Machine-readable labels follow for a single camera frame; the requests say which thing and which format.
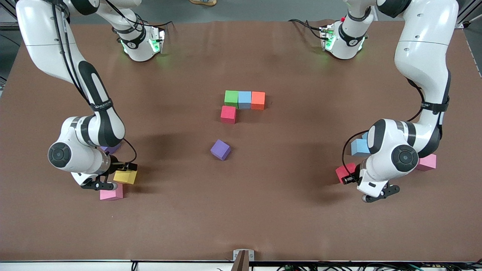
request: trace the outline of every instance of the pink block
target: pink block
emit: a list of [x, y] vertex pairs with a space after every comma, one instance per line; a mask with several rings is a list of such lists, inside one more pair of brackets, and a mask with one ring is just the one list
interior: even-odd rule
[[421, 170], [421, 171], [429, 171], [432, 169], [435, 169], [437, 166], [437, 155], [431, 154], [427, 157], [420, 158], [418, 161], [418, 165], [415, 169]]
[[116, 190], [100, 190], [100, 200], [102, 201], [114, 201], [124, 198], [124, 193], [122, 190], [122, 184], [117, 183]]
[[236, 107], [223, 106], [221, 109], [221, 122], [229, 124], [236, 123]]
[[[357, 166], [355, 165], [355, 163], [347, 164], [347, 169], [350, 171], [350, 173], [354, 173], [356, 167]], [[348, 176], [347, 170], [345, 169], [344, 166], [341, 166], [337, 168], [335, 171], [336, 171], [336, 175], [338, 176], [338, 180], [340, 181], [340, 183], [343, 183], [341, 178]]]

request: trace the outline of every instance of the orange cube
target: orange cube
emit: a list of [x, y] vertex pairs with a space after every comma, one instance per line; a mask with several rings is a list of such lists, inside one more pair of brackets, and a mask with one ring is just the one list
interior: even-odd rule
[[265, 96], [266, 94], [264, 92], [253, 91], [251, 93], [251, 109], [264, 110]]

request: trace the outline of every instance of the purple block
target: purple block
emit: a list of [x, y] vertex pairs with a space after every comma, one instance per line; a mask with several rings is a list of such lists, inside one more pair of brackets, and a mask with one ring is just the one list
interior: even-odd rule
[[112, 154], [117, 151], [117, 149], [121, 146], [121, 144], [117, 144], [115, 147], [100, 147], [104, 152], [109, 152], [109, 154]]
[[221, 161], [224, 161], [230, 152], [231, 147], [219, 139], [211, 148], [211, 153], [217, 158], [219, 158]]

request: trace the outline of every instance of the light blue cube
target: light blue cube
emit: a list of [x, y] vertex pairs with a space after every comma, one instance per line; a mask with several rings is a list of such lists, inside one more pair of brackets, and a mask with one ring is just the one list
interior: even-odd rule
[[251, 109], [251, 91], [238, 92], [239, 109]]
[[366, 157], [370, 155], [368, 141], [366, 139], [355, 139], [351, 142], [351, 156]]

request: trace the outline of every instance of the person's foot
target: person's foot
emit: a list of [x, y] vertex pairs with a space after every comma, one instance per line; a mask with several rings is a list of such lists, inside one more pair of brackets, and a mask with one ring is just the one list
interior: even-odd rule
[[189, 2], [198, 5], [205, 5], [205, 6], [214, 6], [217, 3], [217, 0], [189, 0]]

